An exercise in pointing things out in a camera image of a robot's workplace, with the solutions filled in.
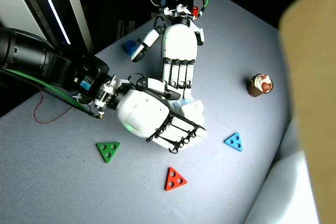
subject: red cap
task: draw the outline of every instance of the red cap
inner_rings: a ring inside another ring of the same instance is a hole
[[[193,7],[193,15],[194,15],[194,16],[197,16],[197,15],[198,15],[198,7],[197,7],[197,6],[194,6],[194,7]]]

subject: white frosting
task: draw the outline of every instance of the white frosting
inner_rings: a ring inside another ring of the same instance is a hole
[[[258,88],[262,93],[263,93],[263,89],[262,89],[262,84],[263,83],[267,83],[267,84],[272,85],[272,81],[269,78],[268,74],[259,74],[254,79],[254,86],[256,88]]]

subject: red wire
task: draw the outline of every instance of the red wire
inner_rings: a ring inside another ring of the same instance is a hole
[[[51,121],[49,121],[49,122],[41,122],[41,121],[39,121],[39,120],[36,118],[36,110],[38,109],[38,107],[41,105],[41,103],[42,103],[43,100],[44,100],[44,99],[43,99],[43,94],[42,94],[42,92],[41,92],[41,91],[39,91],[39,92],[40,92],[40,95],[41,95],[41,100],[40,100],[40,102],[36,105],[36,107],[35,107],[35,109],[34,109],[34,119],[35,119],[36,122],[38,122],[38,123],[40,123],[40,124],[52,123],[52,122],[56,121],[57,119],[59,119],[60,117],[62,117],[65,113],[67,113],[67,112],[71,109],[71,107],[69,107],[65,112],[63,112],[62,115],[56,117],[55,119],[53,119],[53,120],[51,120]]]

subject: blue triangle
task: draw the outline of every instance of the blue triangle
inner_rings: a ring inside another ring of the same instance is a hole
[[[240,135],[237,132],[233,136],[229,137],[227,140],[224,141],[227,145],[231,146],[232,148],[239,150],[240,152],[243,151],[243,146],[240,141]]]

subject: green triangle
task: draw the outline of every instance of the green triangle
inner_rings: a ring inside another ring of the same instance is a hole
[[[112,157],[114,156],[115,152],[119,148],[120,143],[112,142],[112,143],[98,143],[97,147],[105,159],[105,162],[108,163],[111,161]]]

